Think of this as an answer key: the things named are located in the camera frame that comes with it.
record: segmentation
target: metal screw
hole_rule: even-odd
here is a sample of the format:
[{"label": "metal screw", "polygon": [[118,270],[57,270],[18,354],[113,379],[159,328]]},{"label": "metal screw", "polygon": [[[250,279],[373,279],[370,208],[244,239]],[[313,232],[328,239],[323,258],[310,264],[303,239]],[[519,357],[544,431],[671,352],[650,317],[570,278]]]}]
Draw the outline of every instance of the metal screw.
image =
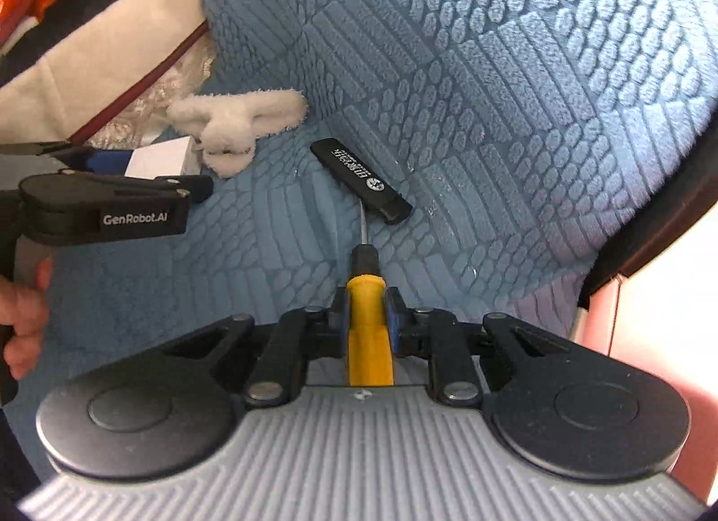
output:
[{"label": "metal screw", "polygon": [[431,306],[417,306],[414,308],[414,320],[416,324],[427,326],[431,319],[433,308]]},{"label": "metal screw", "polygon": [[319,323],[324,319],[324,308],[321,306],[305,306],[306,318],[312,323]]},{"label": "metal screw", "polygon": [[467,402],[479,395],[479,388],[469,381],[454,381],[444,386],[444,395],[452,401]]},{"label": "metal screw", "polygon": [[358,390],[357,392],[354,392],[354,397],[357,398],[359,401],[363,402],[365,399],[371,398],[371,396],[374,395],[369,390]]},{"label": "metal screw", "polygon": [[258,381],[250,385],[249,397],[259,402],[265,402],[277,399],[283,391],[281,385],[276,381]]}]

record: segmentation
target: beige fabric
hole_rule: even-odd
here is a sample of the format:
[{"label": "beige fabric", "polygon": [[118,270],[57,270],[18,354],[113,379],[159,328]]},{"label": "beige fabric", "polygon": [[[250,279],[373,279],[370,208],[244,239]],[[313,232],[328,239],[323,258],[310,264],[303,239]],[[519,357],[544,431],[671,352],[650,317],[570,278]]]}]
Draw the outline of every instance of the beige fabric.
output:
[{"label": "beige fabric", "polygon": [[201,0],[119,0],[0,88],[0,143],[64,140],[204,21]]},{"label": "beige fabric", "polygon": [[138,148],[154,142],[167,128],[167,107],[189,96],[209,79],[215,44],[205,33],[151,87],[121,111],[88,144],[95,148]]}]

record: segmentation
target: logo on usb drive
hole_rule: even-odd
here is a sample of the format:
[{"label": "logo on usb drive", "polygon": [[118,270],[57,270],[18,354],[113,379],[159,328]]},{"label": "logo on usb drive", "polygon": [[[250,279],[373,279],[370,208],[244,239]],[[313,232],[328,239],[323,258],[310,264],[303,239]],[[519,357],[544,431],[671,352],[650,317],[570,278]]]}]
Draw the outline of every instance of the logo on usb drive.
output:
[{"label": "logo on usb drive", "polygon": [[341,148],[335,148],[332,151],[332,154],[337,158],[339,162],[341,162],[344,166],[346,166],[352,173],[357,175],[360,179],[365,179],[369,176],[371,176],[371,173],[365,167],[361,162],[358,162],[351,154],[349,154],[346,150],[343,150]]},{"label": "logo on usb drive", "polygon": [[103,225],[125,225],[127,223],[162,223],[167,221],[168,212],[160,211],[159,213],[148,214],[132,214],[125,215],[105,215],[102,218]]},{"label": "logo on usb drive", "polygon": [[369,177],[366,180],[366,186],[369,187],[372,191],[383,191],[384,190],[384,183],[382,183],[378,178]]}]

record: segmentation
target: black usb flash drive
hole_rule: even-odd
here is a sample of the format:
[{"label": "black usb flash drive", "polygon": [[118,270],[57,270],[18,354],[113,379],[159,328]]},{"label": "black usb flash drive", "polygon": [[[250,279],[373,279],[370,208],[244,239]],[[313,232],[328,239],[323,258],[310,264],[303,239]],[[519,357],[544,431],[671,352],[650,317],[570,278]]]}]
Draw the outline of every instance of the black usb flash drive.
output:
[{"label": "black usb flash drive", "polygon": [[378,211],[386,223],[399,223],[412,212],[412,206],[401,195],[336,138],[317,140],[310,149],[322,165],[354,191],[367,207]]}]

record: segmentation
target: screwdriver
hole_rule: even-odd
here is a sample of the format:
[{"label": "screwdriver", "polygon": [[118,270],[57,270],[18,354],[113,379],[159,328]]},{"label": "screwdriver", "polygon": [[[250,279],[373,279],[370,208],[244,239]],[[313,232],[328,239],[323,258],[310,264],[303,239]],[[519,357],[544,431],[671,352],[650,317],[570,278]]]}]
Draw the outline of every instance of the screwdriver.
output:
[{"label": "screwdriver", "polygon": [[379,252],[368,242],[364,204],[359,201],[360,244],[352,250],[351,279],[347,282],[351,317],[347,346],[349,385],[394,385],[389,330]]}]

